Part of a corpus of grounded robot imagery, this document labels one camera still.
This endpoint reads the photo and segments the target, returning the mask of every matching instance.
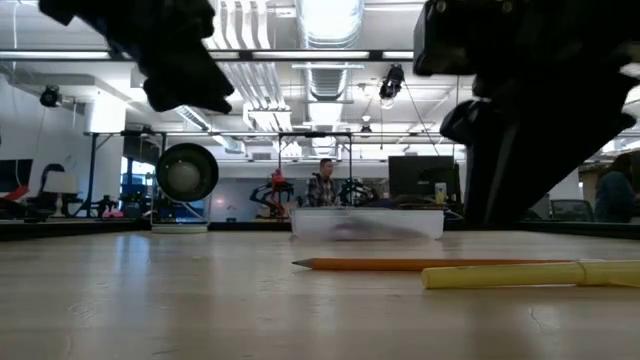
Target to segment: desk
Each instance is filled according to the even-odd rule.
[[[424,291],[309,257],[640,259],[640,242],[517,232],[305,242],[287,233],[0,243],[0,358],[636,359],[640,289]]]

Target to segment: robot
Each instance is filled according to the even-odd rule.
[[[227,113],[233,87],[201,39],[213,33],[207,0],[40,0],[62,24],[78,16],[148,76],[150,104]],[[465,220],[516,221],[635,119],[622,113],[638,80],[620,73],[639,53],[638,1],[431,0],[414,31],[418,75],[476,75],[476,100],[441,133],[466,145]]]

